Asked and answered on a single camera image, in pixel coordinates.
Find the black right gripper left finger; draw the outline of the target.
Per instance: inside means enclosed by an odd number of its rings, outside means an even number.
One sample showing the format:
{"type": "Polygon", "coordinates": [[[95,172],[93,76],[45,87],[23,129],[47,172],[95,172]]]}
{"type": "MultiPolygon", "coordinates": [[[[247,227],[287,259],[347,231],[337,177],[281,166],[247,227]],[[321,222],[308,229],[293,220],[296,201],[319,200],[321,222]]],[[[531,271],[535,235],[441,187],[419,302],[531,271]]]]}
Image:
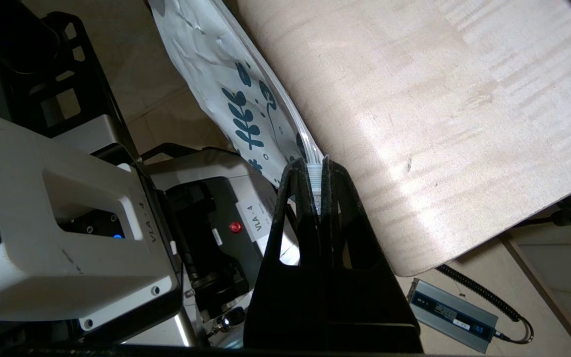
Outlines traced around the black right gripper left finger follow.
{"type": "Polygon", "coordinates": [[[300,158],[287,164],[283,171],[263,262],[245,319],[246,350],[323,350],[319,288],[314,285],[318,264],[311,248],[317,229],[311,208],[306,162],[300,158]],[[280,260],[287,201],[293,194],[304,205],[299,210],[303,226],[299,266],[288,266],[280,260]]]}

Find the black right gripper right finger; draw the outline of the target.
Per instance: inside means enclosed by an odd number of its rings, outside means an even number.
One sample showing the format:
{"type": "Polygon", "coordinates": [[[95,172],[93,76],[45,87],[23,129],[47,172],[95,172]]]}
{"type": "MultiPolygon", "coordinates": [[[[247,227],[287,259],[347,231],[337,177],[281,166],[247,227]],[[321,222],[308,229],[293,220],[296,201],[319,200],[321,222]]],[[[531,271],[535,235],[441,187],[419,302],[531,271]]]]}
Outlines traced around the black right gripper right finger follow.
{"type": "Polygon", "coordinates": [[[326,335],[333,351],[421,354],[420,328],[347,169],[325,158],[321,227],[329,242],[326,335]]]}

